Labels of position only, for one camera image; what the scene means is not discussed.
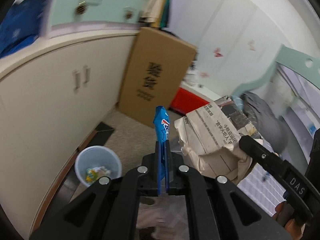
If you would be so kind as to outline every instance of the blue snack wrapper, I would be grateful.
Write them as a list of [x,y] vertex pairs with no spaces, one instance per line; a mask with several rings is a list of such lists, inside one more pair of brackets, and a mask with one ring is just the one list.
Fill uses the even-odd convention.
[[160,194],[161,188],[161,180],[166,175],[166,171],[168,170],[166,167],[166,145],[165,141],[168,139],[169,136],[169,116],[167,114],[166,109],[163,106],[156,107],[155,117],[153,119],[153,124],[155,125],[156,129],[156,136],[157,141],[160,143],[159,145],[159,156],[160,159],[158,160],[158,193]]

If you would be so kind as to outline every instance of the crumpled newspaper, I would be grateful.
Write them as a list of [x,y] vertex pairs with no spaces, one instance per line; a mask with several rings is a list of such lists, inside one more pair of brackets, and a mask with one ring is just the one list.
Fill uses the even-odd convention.
[[218,99],[174,122],[181,148],[202,175],[226,176],[236,185],[250,172],[252,158],[239,148],[242,135],[257,135],[248,118],[228,98]]

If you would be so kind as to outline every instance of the drawer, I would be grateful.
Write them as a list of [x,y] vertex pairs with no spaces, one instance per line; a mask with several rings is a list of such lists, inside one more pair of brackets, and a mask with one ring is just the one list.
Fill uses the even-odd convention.
[[108,21],[136,23],[145,0],[55,0],[49,24],[51,26],[76,21]]

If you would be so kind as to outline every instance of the gray fabric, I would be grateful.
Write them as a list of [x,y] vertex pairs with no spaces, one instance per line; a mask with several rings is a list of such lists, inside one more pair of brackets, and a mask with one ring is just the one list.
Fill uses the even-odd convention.
[[263,138],[271,144],[274,152],[282,153],[288,144],[288,135],[283,124],[275,117],[268,104],[258,95],[245,92],[241,98],[244,103],[244,114]]

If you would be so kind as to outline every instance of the mint green shelf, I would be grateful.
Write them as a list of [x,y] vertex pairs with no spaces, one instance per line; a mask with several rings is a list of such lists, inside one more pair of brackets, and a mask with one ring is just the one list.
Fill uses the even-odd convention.
[[[56,0],[49,23],[51,26],[77,21],[108,21],[118,23],[137,23],[145,0],[100,0],[96,6],[88,6],[84,14],[76,16],[75,9],[81,0]],[[133,17],[125,19],[126,10],[133,12]]]
[[271,79],[279,64],[296,72],[320,89],[320,60],[282,45],[275,61],[269,66],[266,73],[258,80],[239,85],[232,95],[240,96],[245,91],[261,87]]

